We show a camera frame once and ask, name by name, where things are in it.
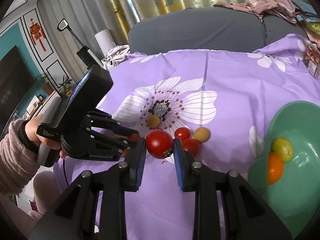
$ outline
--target small round fruit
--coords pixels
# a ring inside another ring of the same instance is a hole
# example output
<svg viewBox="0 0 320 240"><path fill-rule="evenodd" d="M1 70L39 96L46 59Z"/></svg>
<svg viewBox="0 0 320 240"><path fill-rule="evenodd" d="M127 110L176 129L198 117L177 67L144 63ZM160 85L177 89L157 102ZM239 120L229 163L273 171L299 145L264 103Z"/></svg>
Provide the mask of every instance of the small round fruit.
<svg viewBox="0 0 320 240"><path fill-rule="evenodd" d="M128 139L137 142L140 139L140 135L138 135L136 133L133 133L133 134L128 136Z"/></svg>
<svg viewBox="0 0 320 240"><path fill-rule="evenodd" d="M273 141L271 151L278 153L285 163L290 161L293 157L292 144L284 137L278 137Z"/></svg>
<svg viewBox="0 0 320 240"><path fill-rule="evenodd" d="M180 127L174 132L175 138L180 138L181 141L190 138L191 133L187 127Z"/></svg>
<svg viewBox="0 0 320 240"><path fill-rule="evenodd" d="M271 152L268 155L268 184L276 183L283 174L284 163L279 154Z"/></svg>
<svg viewBox="0 0 320 240"><path fill-rule="evenodd" d="M152 130L146 137L148 152L157 159L169 157L173 152L173 138L162 130Z"/></svg>
<svg viewBox="0 0 320 240"><path fill-rule="evenodd" d="M199 127L195 130L193 137L199 142L205 142L210 137L210 131L205 127Z"/></svg>
<svg viewBox="0 0 320 240"><path fill-rule="evenodd" d="M127 153L129 152L129 150L128 149L125 149L124 151L123 151L123 153L122 153L122 155L121 155L121 157L125 157L126 155L127 155Z"/></svg>
<svg viewBox="0 0 320 240"><path fill-rule="evenodd" d="M185 151L191 152L194 157L200 152L201 145L200 143L193 138L185 139L181 142L182 148Z"/></svg>
<svg viewBox="0 0 320 240"><path fill-rule="evenodd" d="M160 118L157 115L151 115L147 120L147 125L150 128L156 128L160 125L160 122Z"/></svg>

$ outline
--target hand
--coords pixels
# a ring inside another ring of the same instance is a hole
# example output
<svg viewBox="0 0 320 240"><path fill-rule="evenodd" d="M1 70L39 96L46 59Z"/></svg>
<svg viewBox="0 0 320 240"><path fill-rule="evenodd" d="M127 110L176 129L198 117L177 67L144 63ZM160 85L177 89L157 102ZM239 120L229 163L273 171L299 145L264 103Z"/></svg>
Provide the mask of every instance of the hand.
<svg viewBox="0 0 320 240"><path fill-rule="evenodd" d="M38 125L42 119L43 114L40 114L36 116L35 118L31 119L26 124L26 134L30 141L32 141L35 145L40 146L40 143L45 144L47 147L53 149L53 150L59 150L61 148L61 143L52 141L48 138L44 138L42 136L39 136L36 134ZM66 153L64 151L60 151L60 157L62 159L66 158Z"/></svg>

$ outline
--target green bowl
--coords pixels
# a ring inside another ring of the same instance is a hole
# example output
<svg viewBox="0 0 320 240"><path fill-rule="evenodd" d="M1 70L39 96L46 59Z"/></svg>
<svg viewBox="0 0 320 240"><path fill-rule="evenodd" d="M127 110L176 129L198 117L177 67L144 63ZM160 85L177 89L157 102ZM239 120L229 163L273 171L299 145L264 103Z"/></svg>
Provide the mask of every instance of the green bowl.
<svg viewBox="0 0 320 240"><path fill-rule="evenodd" d="M288 138L293 158L273 185L267 183L268 153L275 138ZM269 127L260 158L250 167L248 182L296 238L320 204L320 107L295 101L282 107Z"/></svg>

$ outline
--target lime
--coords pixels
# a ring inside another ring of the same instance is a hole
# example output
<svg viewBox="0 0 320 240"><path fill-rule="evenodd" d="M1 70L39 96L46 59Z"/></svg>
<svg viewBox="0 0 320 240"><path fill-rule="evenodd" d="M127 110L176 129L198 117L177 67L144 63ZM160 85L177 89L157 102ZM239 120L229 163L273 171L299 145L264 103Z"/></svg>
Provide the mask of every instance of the lime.
<svg viewBox="0 0 320 240"><path fill-rule="evenodd" d="M284 137L278 137L274 139L272 143L272 152L280 155L283 162L288 162L293 157L293 147L291 142Z"/></svg>

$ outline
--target white cloth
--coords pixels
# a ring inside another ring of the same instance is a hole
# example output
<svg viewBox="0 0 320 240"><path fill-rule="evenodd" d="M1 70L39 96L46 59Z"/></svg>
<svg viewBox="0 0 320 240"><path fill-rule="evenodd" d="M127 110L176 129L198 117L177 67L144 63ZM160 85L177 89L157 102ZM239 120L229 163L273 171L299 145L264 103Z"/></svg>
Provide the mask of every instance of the white cloth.
<svg viewBox="0 0 320 240"><path fill-rule="evenodd" d="M106 55L103 68L111 71L116 68L121 62L125 60L127 55L130 53L129 45L116 46L115 48L109 49Z"/></svg>

